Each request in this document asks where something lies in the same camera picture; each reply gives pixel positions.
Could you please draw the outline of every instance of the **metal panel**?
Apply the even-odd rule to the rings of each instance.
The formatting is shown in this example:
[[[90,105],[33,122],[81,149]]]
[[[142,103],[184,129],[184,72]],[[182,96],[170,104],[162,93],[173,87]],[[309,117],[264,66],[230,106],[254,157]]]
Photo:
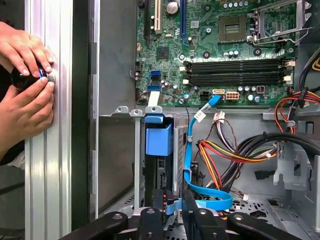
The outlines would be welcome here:
[[[25,143],[27,240],[56,240],[71,231],[72,24],[72,0],[25,1],[25,30],[50,49],[56,73],[53,124]]]

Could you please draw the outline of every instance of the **finger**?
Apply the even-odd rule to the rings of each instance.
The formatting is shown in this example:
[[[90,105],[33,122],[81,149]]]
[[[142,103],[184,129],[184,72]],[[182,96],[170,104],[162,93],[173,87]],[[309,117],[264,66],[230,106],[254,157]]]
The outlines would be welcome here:
[[[52,95],[48,104],[45,105],[42,109],[40,109],[38,112],[36,112],[34,115],[30,117],[30,122],[32,124],[38,125],[39,123],[45,121],[53,111],[53,106],[54,106],[54,98]]]
[[[9,87],[8,91],[6,91],[6,94],[1,102],[2,103],[8,102],[9,100],[15,98],[18,94],[19,94],[19,90],[16,87],[14,87],[13,85],[11,85]]]
[[[2,56],[2,54],[0,54],[0,65],[2,65],[8,73],[11,73],[14,69],[13,64],[7,58]]]
[[[45,130],[48,127],[50,127],[50,125],[52,124],[53,120],[54,120],[54,111],[51,111],[49,117],[46,120],[44,120],[44,121],[42,121],[42,122],[40,122],[40,123],[38,123],[36,125],[37,132],[41,133],[43,130]]]
[[[44,89],[47,83],[48,79],[42,77],[34,84],[32,84],[30,87],[28,87],[25,91],[21,92],[18,96],[16,96],[14,99],[15,102],[21,108],[28,105],[39,95],[39,93]]]
[[[44,53],[45,47],[42,44],[41,45],[37,45],[33,41],[29,41],[27,43],[27,46],[31,49],[31,51],[33,52],[33,55],[36,57],[36,59],[41,64],[43,69],[47,73],[50,73],[52,71],[52,68],[51,68],[51,65],[48,62],[48,59],[47,59],[47,57],[46,57],[46,55]]]
[[[44,46],[44,44],[42,43],[41,39],[36,37],[36,36],[32,36],[30,35],[30,40],[32,42],[34,42],[39,48],[40,50],[44,53],[46,59],[48,60],[48,62],[50,64],[53,64],[54,63],[54,58],[52,57],[50,51],[48,49],[46,49],[46,47]]]
[[[10,44],[21,55],[24,62],[28,65],[31,74],[35,78],[39,78],[39,68],[37,66],[35,56],[30,50],[30,48],[27,45],[25,45],[22,41],[12,41],[10,42]]]
[[[28,105],[22,108],[25,113],[28,113],[29,116],[37,113],[45,107],[51,99],[51,96],[54,92],[54,83],[48,82],[45,88],[39,93],[39,95]]]
[[[25,76],[28,76],[30,73],[27,66],[25,65],[23,59],[19,53],[7,42],[0,42],[0,53],[19,70]]]

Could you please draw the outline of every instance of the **ram slot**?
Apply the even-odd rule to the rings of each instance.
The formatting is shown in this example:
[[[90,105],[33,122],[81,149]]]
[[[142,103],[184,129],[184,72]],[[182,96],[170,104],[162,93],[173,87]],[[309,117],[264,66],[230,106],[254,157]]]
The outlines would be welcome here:
[[[180,36],[182,37],[183,45],[187,46],[186,41],[186,24],[187,24],[187,0],[180,1]]]
[[[144,30],[143,35],[144,39],[146,41],[146,45],[149,46],[150,42],[150,28],[151,28],[151,22],[150,22],[150,0],[144,1]]]
[[[278,84],[283,79],[279,72],[191,75],[191,86],[241,86]]]
[[[154,31],[162,34],[162,0],[155,0],[154,5]]]
[[[248,61],[216,61],[187,63],[187,71],[191,74],[279,71],[283,61],[278,59]]]

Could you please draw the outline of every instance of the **screw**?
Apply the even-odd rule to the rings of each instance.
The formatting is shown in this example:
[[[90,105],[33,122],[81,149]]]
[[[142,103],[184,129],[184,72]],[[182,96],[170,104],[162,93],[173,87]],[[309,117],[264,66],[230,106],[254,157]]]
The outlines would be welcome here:
[[[241,215],[239,215],[239,214],[234,215],[234,218],[237,219],[238,221],[241,221],[241,220],[244,219],[244,218],[243,218]]]
[[[148,210],[146,213],[147,213],[147,214],[154,214],[154,213],[155,213],[155,211],[154,211],[154,210],[152,210],[152,209],[150,209],[150,210]]]
[[[112,219],[114,219],[114,220],[119,220],[119,219],[122,219],[122,216],[117,213],[117,214],[115,214],[115,215],[112,217]]]
[[[205,214],[207,214],[207,210],[201,209],[201,210],[199,211],[199,213],[202,214],[202,215],[205,215]]]

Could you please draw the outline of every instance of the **green circuit board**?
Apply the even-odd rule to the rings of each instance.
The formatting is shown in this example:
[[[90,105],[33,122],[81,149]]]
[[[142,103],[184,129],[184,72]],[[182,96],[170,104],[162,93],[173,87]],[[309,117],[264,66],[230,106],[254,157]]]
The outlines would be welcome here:
[[[186,0],[185,15],[185,36],[181,36],[181,9],[176,15],[166,14],[166,7],[170,1],[162,0],[162,33],[151,32],[149,40],[145,37],[145,9],[137,8],[137,52],[136,61],[141,65],[139,80],[136,81],[136,103],[145,105],[148,103],[146,92],[148,86],[153,84],[150,79],[151,71],[161,71],[162,86],[159,106],[178,107],[182,103],[179,99],[184,99],[184,104],[190,107],[199,107],[206,103],[202,97],[203,93],[213,93],[213,89],[224,90],[227,92],[237,92],[240,87],[238,84],[229,84],[227,81],[221,85],[205,84],[194,89],[194,85],[183,83],[186,76],[185,71],[181,71],[184,61],[191,63],[210,63],[210,62],[230,62],[247,60],[265,59],[292,59],[296,55],[295,44],[286,42],[279,46],[268,44],[260,47],[260,54],[257,56],[256,46],[253,46],[244,36],[250,36],[252,22],[248,15],[252,14],[252,9],[272,4],[277,0]],[[150,0],[150,16],[155,15],[155,0]],[[265,14],[264,26],[265,34],[270,36],[278,31],[294,29],[296,25],[296,5],[290,4],[277,10],[268,10]],[[239,17],[239,24],[230,24],[230,17]],[[236,35],[236,40],[227,39],[224,31],[230,33],[240,33]],[[192,38],[192,43],[187,42],[188,37]],[[238,52],[236,56],[230,57],[229,52]],[[257,88],[263,86],[263,92],[242,91],[237,100],[220,100],[221,106],[240,106],[240,107],[272,107],[287,95],[287,88],[293,84],[292,81],[266,84],[265,82],[255,83],[255,85],[242,85]],[[260,101],[249,100],[248,96],[259,96]]]

